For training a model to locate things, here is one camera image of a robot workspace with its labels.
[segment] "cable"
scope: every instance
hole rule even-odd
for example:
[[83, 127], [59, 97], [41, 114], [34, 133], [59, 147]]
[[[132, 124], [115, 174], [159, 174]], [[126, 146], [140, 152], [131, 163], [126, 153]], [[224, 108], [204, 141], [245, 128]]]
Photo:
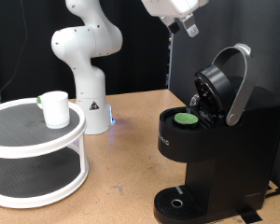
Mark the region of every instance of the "cable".
[[22, 17], [23, 17], [23, 21], [24, 21], [24, 26], [25, 26], [25, 32], [26, 32], [26, 37], [25, 37], [25, 40], [21, 46], [21, 51], [20, 51], [20, 54], [19, 54], [19, 57], [18, 57], [18, 60], [17, 60], [17, 64], [16, 64], [16, 68], [15, 68], [15, 71], [13, 73], [13, 76], [12, 78], [9, 80], [9, 82], [4, 85], [4, 87], [0, 90], [0, 93], [13, 81], [13, 79], [15, 78], [15, 76], [17, 75], [17, 72], [18, 72], [18, 68], [19, 68], [19, 63], [20, 63], [20, 59], [21, 59], [21, 55], [23, 53], [23, 50], [26, 46], [26, 42], [27, 42], [27, 39], [28, 39], [28, 33], [27, 33], [27, 26], [26, 26], [26, 19], [25, 19], [25, 16], [24, 16], [24, 8], [22, 6], [22, 0], [21, 1], [21, 11], [22, 11]]

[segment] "table surface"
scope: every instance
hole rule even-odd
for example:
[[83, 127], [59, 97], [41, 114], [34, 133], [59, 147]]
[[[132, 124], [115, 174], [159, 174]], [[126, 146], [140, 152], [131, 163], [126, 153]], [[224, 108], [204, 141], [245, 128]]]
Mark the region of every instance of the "table surface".
[[[80, 189], [40, 208], [0, 207], [0, 224], [157, 224], [153, 216], [155, 195], [183, 185], [186, 172], [185, 163], [170, 161], [158, 151], [159, 115], [184, 104], [168, 90], [106, 98], [116, 124], [106, 133], [86, 136], [90, 172]], [[260, 223], [280, 224], [280, 195], [268, 198], [258, 213], [263, 219]], [[239, 216], [219, 223], [244, 224]]]

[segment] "white cup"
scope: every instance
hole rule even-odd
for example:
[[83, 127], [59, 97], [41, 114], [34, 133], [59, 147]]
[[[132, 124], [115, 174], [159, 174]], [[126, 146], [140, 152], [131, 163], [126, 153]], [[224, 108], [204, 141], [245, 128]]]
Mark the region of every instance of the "white cup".
[[68, 94], [65, 91], [49, 91], [36, 99], [43, 109], [45, 122], [50, 129], [61, 129], [70, 122]]

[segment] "dark background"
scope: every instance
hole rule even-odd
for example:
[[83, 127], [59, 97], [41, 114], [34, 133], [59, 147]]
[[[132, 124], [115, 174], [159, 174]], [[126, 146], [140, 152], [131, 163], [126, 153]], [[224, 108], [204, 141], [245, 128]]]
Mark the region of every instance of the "dark background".
[[[147, 13], [140, 0], [100, 2], [123, 35], [120, 52], [91, 60], [105, 72], [106, 94], [164, 89], [167, 28]], [[72, 71], [54, 55], [50, 40], [57, 30], [81, 25], [82, 20], [67, 10], [65, 0], [0, 0], [0, 88], [12, 77], [26, 32], [28, 36], [17, 75], [2, 92], [3, 101], [55, 90], [76, 98]]]
[[[280, 0], [210, 0], [194, 16], [200, 33], [194, 38], [184, 31], [174, 36], [170, 90], [179, 99], [188, 105], [196, 94], [195, 72], [236, 43], [252, 48], [259, 65], [257, 85], [280, 96]], [[232, 59], [224, 73], [243, 76], [241, 62]], [[280, 187], [280, 145], [278, 150], [272, 179]]]

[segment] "black coffee maker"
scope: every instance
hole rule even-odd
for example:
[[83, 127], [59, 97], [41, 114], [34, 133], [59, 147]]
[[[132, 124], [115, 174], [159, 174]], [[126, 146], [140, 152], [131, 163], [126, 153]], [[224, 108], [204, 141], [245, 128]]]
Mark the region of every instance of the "black coffee maker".
[[[235, 54], [245, 74], [226, 77], [222, 67]], [[258, 68], [243, 44], [222, 50], [194, 77], [196, 104], [161, 113], [159, 151], [185, 162], [185, 185], [164, 189], [154, 202], [162, 224], [200, 224], [256, 211], [263, 206], [280, 139], [280, 97], [255, 87]], [[191, 113], [197, 125], [178, 125]]]

